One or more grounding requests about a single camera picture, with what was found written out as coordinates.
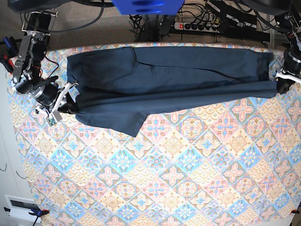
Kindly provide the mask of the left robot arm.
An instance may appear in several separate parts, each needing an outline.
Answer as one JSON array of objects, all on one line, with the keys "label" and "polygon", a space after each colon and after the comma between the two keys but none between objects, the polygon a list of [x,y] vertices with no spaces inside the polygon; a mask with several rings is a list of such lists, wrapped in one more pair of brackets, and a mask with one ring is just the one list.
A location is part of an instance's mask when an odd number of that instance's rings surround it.
[{"label": "left robot arm", "polygon": [[283,66],[275,75],[278,93],[285,94],[293,84],[301,82],[301,17],[289,11],[275,16],[275,21],[284,29],[290,45],[284,52]]}]

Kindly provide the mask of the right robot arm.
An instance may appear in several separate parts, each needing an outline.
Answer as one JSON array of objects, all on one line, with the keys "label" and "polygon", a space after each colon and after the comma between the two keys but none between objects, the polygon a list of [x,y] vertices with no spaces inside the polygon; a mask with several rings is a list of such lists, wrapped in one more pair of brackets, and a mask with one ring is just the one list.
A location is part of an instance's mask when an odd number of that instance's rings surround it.
[{"label": "right robot arm", "polygon": [[40,103],[46,116],[58,111],[60,113],[75,114],[78,111],[76,103],[69,94],[69,90],[76,83],[68,83],[60,88],[56,80],[58,76],[49,75],[42,77],[41,61],[46,59],[59,64],[46,57],[48,42],[50,40],[49,26],[56,17],[51,11],[34,11],[25,17],[22,30],[25,32],[22,38],[19,53],[13,70],[13,84],[19,95],[29,95]]}]

